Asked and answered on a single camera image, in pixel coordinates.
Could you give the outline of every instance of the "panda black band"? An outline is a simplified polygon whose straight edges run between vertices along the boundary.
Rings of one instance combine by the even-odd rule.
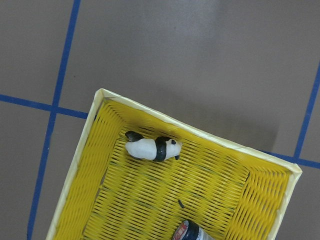
[[[155,146],[156,146],[156,156],[153,161],[155,162],[162,162],[166,159],[167,155],[167,144],[166,141],[169,141],[169,137],[159,136],[155,140]]]

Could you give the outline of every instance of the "small black debris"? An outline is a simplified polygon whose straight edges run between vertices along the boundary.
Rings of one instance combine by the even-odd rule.
[[[179,203],[181,208],[183,208],[183,209],[185,208],[185,206],[182,204],[181,200],[178,200],[178,203]]]

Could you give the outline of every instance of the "panda head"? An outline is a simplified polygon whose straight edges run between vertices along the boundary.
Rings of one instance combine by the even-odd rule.
[[[165,143],[166,143],[167,158],[175,157],[175,159],[178,160],[179,154],[182,148],[182,142],[176,141],[174,139],[169,139]]]

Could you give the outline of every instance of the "floor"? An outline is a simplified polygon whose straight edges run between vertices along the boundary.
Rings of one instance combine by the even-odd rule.
[[[320,236],[320,1],[0,2],[3,239],[46,237],[99,88],[303,170],[277,235]]]

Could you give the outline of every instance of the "bottle label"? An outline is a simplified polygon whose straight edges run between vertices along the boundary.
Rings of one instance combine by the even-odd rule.
[[[188,231],[189,222],[187,220],[183,221],[179,227],[176,229],[172,240],[181,240],[184,238]]]
[[[199,227],[199,234],[196,240],[215,240],[215,239],[209,236],[201,227]]]

